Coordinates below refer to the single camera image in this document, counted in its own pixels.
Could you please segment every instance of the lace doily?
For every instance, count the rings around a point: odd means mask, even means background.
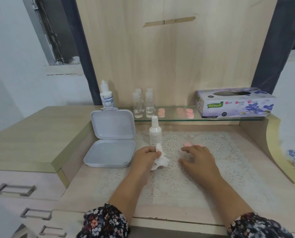
[[[149,146],[148,133],[135,136],[135,150]],[[144,187],[138,205],[166,205],[178,207],[212,206],[211,198],[181,168],[178,159],[190,158],[181,151],[185,142],[206,146],[216,159],[223,178],[253,208],[274,210],[275,198],[257,172],[234,144],[227,132],[163,132],[162,147],[170,159],[168,167],[154,170]],[[95,194],[100,200],[108,200],[118,184],[126,176],[128,168],[110,168],[95,183]]]

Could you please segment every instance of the person's right hand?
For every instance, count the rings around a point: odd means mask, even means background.
[[[194,145],[191,147],[183,147],[181,150],[191,153],[194,156],[194,161],[190,162],[181,158],[178,162],[205,189],[209,190],[217,185],[217,183],[223,181],[215,163],[215,158],[207,147]]]

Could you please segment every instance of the drawer handle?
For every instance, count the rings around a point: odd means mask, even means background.
[[[49,213],[49,216],[48,217],[43,217],[43,216],[31,216],[31,215],[27,215],[26,213],[29,210],[30,211],[39,211],[39,212]],[[51,219],[51,214],[52,214],[52,210],[37,210],[37,209],[25,208],[25,210],[21,213],[20,217],[22,217],[22,218],[31,217],[31,218],[40,218],[42,220],[50,220]]]
[[[18,188],[18,189],[29,189],[26,193],[23,192],[14,192],[14,191],[3,191],[6,187],[8,188]],[[29,197],[34,191],[36,190],[36,186],[24,186],[24,185],[8,185],[8,184],[1,184],[0,185],[0,195],[2,193],[8,193],[8,194],[19,194],[23,197]]]
[[[41,235],[41,236],[49,235],[49,236],[58,236],[58,237],[66,237],[66,235],[67,235],[66,232],[63,235],[58,235],[58,234],[54,234],[54,233],[44,233],[46,228],[56,229],[56,230],[63,230],[63,228],[56,228],[56,227],[50,227],[50,226],[45,226],[44,225],[42,230],[40,231],[39,235]]]

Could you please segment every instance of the white bottle cap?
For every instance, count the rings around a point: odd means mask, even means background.
[[[101,81],[100,88],[101,88],[101,92],[109,91],[108,83],[104,80]]]
[[[153,94],[153,88],[147,88],[147,92],[152,93]]]
[[[151,93],[151,92],[146,92],[146,93],[145,93],[145,98],[146,98],[146,99],[153,99],[153,93]]]
[[[141,88],[136,88],[135,91],[138,92],[140,95],[142,94],[142,89]]]
[[[138,92],[133,93],[133,99],[134,100],[140,99],[140,94]]]
[[[152,127],[157,127],[159,125],[159,120],[157,116],[152,116]]]

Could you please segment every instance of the forearm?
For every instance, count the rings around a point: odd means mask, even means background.
[[[122,212],[129,224],[144,185],[142,177],[130,171],[108,201]]]
[[[223,178],[213,184],[208,191],[213,197],[216,208],[226,228],[237,217],[253,212],[253,209]]]

